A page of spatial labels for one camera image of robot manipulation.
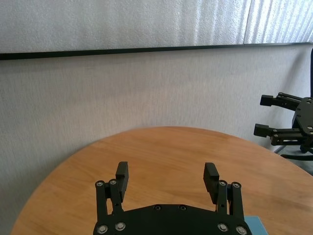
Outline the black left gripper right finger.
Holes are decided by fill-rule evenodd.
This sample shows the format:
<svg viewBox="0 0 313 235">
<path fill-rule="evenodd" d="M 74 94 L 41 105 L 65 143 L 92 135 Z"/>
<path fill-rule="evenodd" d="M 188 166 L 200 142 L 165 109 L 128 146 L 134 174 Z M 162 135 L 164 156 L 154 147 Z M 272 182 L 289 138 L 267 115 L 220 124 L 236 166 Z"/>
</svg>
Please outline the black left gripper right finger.
<svg viewBox="0 0 313 235">
<path fill-rule="evenodd" d="M 203 181 L 212 203 L 216 206 L 217 213 L 226 215 L 229 210 L 231 216 L 244 217 L 242 185 L 239 182 L 228 184 L 220 180 L 220 175 L 213 163 L 205 163 Z"/>
</svg>

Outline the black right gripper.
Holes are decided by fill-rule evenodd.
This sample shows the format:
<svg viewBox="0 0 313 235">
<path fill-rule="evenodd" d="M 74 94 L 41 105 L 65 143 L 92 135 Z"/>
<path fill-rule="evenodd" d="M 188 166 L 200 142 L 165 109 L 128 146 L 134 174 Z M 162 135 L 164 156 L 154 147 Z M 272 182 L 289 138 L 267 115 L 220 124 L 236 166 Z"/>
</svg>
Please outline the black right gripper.
<svg viewBox="0 0 313 235">
<path fill-rule="evenodd" d="M 313 98 L 300 98 L 290 94 L 279 93 L 276 97 L 262 95 L 261 106 L 278 106 L 285 109 L 296 109 L 294 113 L 295 129 L 270 128 L 268 125 L 255 124 L 254 135 L 269 137 L 271 145 L 303 145 L 305 135 L 313 135 Z"/>
</svg>

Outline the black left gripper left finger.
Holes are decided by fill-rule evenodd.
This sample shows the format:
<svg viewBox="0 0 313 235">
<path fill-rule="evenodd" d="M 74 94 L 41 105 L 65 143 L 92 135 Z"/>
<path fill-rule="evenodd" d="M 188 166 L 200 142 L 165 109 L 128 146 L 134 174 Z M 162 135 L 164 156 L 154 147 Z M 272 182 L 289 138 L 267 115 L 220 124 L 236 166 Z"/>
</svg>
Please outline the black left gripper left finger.
<svg viewBox="0 0 313 235">
<path fill-rule="evenodd" d="M 108 216 L 107 200 L 112 203 L 112 215 L 123 212 L 122 203 L 129 179 L 128 162 L 119 162 L 115 178 L 108 183 L 100 180 L 95 183 L 97 217 Z"/>
</svg>

